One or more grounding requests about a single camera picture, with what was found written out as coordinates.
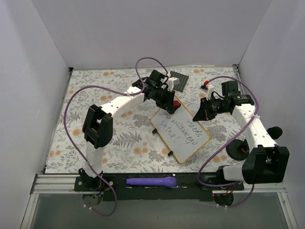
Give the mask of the red black felt eraser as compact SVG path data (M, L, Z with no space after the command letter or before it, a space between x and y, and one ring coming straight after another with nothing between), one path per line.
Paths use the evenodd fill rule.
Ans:
M180 102L174 100L174 102L173 102L174 109L178 109L180 106L181 106Z

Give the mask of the yellow framed small whiteboard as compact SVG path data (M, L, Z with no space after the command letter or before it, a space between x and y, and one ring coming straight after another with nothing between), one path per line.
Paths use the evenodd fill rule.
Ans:
M174 114L159 109L151 124L176 160L184 164L211 140L211 135L201 123L193 121L194 115L177 96L174 101L181 105Z

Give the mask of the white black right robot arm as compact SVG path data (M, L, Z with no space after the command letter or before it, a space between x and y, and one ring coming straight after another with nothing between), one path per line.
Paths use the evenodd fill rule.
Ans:
M241 94L236 81L222 83L222 96L214 97L214 87L208 82L201 89L206 97L201 99L194 121L211 121L218 114L230 113L239 124L245 140L234 138L226 145L227 154L243 162L240 166L220 166L216 181L210 185L228 189L234 182L247 184L281 183L285 176L289 151L276 143L283 133L275 126L266 129L257 115L254 98Z

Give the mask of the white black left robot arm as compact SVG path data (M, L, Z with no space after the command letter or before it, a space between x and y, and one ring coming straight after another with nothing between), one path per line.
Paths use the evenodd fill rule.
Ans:
M88 109L82 131L86 141L86 164L79 169L83 184L89 190L101 187L102 157L104 148L113 137L114 121L132 107L152 99L157 107L173 114L181 105L174 100L175 85L179 79L170 74L153 70L149 77L135 81L122 96L101 106L91 105Z

